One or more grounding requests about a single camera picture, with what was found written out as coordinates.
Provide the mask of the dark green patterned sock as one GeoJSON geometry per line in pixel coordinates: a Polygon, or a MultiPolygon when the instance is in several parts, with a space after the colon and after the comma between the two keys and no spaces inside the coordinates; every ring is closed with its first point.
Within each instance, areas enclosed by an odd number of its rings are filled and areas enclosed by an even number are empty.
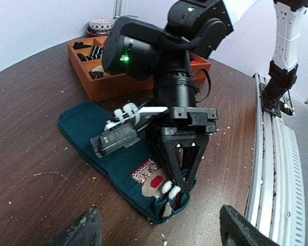
{"type": "Polygon", "coordinates": [[[181,193],[146,141],[96,156],[90,140],[103,132],[109,117],[109,112],[87,101],[62,113],[58,127],[80,155],[153,224],[162,224],[183,211],[190,202],[190,193],[181,193]]]}

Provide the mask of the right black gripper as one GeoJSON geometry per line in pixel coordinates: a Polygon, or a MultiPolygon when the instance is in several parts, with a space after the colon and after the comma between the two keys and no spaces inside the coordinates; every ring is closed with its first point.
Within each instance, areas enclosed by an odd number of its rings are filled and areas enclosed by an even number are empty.
{"type": "Polygon", "coordinates": [[[146,106],[143,113],[150,120],[144,136],[159,163],[182,192],[190,192],[210,134],[217,131],[217,110],[146,106]]]}

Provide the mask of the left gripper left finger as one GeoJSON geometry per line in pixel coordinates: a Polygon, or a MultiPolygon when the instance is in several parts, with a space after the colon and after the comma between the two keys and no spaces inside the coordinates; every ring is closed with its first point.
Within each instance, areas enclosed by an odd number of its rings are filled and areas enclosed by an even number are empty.
{"type": "Polygon", "coordinates": [[[91,206],[65,230],[43,245],[102,245],[102,223],[97,207],[91,206]]]}

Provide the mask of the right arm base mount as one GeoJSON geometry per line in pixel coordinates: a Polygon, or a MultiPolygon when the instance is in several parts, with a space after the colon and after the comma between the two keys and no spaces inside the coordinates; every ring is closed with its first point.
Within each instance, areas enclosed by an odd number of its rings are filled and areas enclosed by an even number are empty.
{"type": "Polygon", "coordinates": [[[285,100],[284,95],[277,95],[275,92],[266,89],[264,83],[259,84],[261,110],[273,117],[282,117],[282,113],[288,116],[295,115],[292,101],[285,100]]]}

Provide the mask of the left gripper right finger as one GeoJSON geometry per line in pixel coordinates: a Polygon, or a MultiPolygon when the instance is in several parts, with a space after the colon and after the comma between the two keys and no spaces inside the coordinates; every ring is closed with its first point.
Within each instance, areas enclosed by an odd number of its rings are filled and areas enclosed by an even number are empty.
{"type": "Polygon", "coordinates": [[[222,245],[278,245],[260,233],[234,207],[223,205],[220,209],[220,235],[222,245]]]}

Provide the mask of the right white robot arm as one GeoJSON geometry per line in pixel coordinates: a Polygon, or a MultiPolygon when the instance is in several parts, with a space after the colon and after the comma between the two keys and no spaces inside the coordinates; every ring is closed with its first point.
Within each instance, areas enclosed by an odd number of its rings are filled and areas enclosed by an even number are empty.
{"type": "Polygon", "coordinates": [[[119,17],[104,45],[103,70],[141,81],[152,77],[154,98],[115,110],[91,141],[97,156],[132,146],[144,132],[171,179],[190,192],[218,118],[215,109],[197,107],[190,55],[208,58],[234,23],[224,1],[178,1],[165,28],[119,17]]]}

